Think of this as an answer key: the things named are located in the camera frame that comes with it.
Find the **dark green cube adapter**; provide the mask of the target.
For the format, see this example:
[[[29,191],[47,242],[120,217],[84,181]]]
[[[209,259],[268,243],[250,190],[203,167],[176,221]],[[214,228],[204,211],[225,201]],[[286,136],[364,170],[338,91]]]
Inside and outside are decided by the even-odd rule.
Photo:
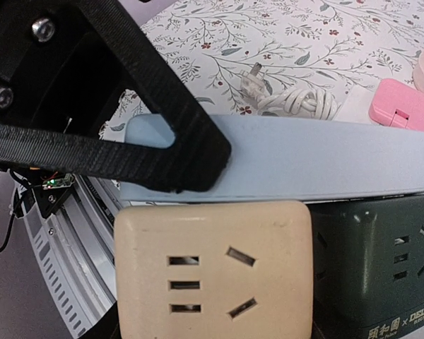
[[[314,338],[402,338],[424,326],[424,194],[309,205]]]

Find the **grey-blue power strip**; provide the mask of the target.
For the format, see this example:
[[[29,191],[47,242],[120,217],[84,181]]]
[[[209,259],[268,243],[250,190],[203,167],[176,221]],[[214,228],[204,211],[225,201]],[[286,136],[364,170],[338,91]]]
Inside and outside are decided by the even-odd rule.
[[[232,146],[207,192],[163,193],[122,182],[125,201],[336,201],[424,192],[424,132],[370,124],[214,115]]]

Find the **beige cube socket adapter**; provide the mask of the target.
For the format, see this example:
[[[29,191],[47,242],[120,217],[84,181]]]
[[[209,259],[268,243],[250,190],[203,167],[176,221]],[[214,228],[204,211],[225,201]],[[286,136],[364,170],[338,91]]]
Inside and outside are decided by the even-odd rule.
[[[304,203],[129,207],[114,224],[123,338],[309,338]]]

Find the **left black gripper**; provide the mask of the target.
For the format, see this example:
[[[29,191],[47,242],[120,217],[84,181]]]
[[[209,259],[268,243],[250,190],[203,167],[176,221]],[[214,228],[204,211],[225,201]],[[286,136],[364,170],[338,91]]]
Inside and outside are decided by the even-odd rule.
[[[168,146],[102,141],[132,89],[174,134]],[[118,1],[0,1],[0,170],[212,188],[231,145]]]

